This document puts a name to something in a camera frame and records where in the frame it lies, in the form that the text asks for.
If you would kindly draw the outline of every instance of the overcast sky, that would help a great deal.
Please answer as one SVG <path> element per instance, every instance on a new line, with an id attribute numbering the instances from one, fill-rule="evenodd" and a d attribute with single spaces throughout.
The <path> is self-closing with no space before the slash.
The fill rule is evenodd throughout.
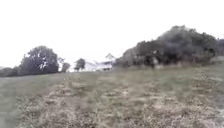
<path id="1" fill-rule="evenodd" d="M 223 0 L 0 0 L 0 66 L 46 45 L 68 62 L 119 57 L 174 25 L 224 37 Z"/>

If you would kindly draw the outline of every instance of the treeline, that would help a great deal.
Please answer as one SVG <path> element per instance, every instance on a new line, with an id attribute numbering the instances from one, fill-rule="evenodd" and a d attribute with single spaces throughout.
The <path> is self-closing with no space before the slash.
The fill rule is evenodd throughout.
<path id="1" fill-rule="evenodd" d="M 85 68 L 83 59 L 77 61 L 76 70 Z M 38 46 L 30 50 L 24 55 L 21 64 L 14 68 L 0 69 L 0 77 L 13 77 L 13 76 L 27 76 L 27 75 L 42 75 L 53 74 L 60 72 L 67 72 L 70 64 L 65 62 L 64 59 L 50 48 L 46 46 Z"/>
<path id="2" fill-rule="evenodd" d="M 142 41 L 128 49 L 115 66 L 206 64 L 217 55 L 224 55 L 224 40 L 185 26 L 174 26 L 156 40 Z"/>

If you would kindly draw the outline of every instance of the bush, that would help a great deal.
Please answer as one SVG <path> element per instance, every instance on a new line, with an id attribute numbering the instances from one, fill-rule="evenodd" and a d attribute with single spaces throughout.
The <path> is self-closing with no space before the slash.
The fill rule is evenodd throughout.
<path id="1" fill-rule="evenodd" d="M 18 76 L 18 67 L 14 68 L 3 68 L 0 70 L 0 77 L 12 77 Z"/>

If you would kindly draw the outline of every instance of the house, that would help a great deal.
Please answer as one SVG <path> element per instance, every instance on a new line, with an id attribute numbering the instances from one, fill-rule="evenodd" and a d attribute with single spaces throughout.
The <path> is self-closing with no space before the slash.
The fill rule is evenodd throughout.
<path id="1" fill-rule="evenodd" d="M 103 62 L 85 60 L 85 68 L 79 70 L 80 72 L 94 72 L 94 71 L 107 71 L 111 70 L 116 58 L 110 53 L 106 56 L 106 60 Z M 74 67 L 69 69 L 69 72 L 74 72 Z"/>

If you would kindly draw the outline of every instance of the field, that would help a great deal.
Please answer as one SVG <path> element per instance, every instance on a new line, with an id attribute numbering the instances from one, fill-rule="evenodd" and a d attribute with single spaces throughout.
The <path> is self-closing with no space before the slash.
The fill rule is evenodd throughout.
<path id="1" fill-rule="evenodd" d="M 0 128 L 224 127 L 224 64 L 0 79 Z"/>

